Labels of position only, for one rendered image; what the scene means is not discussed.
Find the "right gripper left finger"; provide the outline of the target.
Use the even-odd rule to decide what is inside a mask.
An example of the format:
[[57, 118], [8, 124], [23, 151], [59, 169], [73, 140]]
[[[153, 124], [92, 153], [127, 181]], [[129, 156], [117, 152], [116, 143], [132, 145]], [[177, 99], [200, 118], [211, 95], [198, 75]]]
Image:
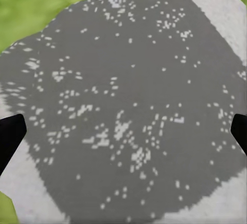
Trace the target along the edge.
[[0, 119], [0, 175], [27, 133], [22, 114]]

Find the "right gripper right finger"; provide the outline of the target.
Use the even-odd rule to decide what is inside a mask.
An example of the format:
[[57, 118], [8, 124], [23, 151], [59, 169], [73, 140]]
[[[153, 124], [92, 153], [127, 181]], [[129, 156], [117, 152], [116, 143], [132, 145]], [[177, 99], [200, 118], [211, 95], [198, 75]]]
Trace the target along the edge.
[[232, 125], [231, 133], [239, 143], [241, 148], [247, 155], [247, 116], [242, 114], [235, 114]]

